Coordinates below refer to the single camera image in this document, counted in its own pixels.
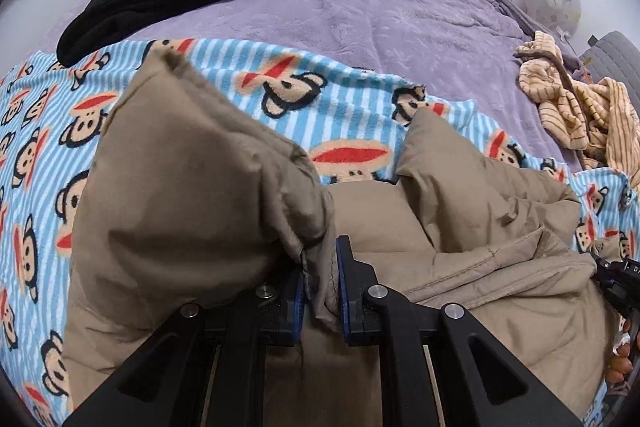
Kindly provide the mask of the person's right hand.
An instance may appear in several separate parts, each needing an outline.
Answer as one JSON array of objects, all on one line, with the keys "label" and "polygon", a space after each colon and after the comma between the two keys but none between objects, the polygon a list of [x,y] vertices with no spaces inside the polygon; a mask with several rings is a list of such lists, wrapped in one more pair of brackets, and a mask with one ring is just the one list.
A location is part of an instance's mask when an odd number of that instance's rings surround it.
[{"label": "person's right hand", "polygon": [[608,389],[620,387],[634,370],[634,353],[639,350],[639,333],[631,335],[634,322],[626,319],[620,332],[620,339],[614,345],[612,357],[608,360],[605,382]]}]

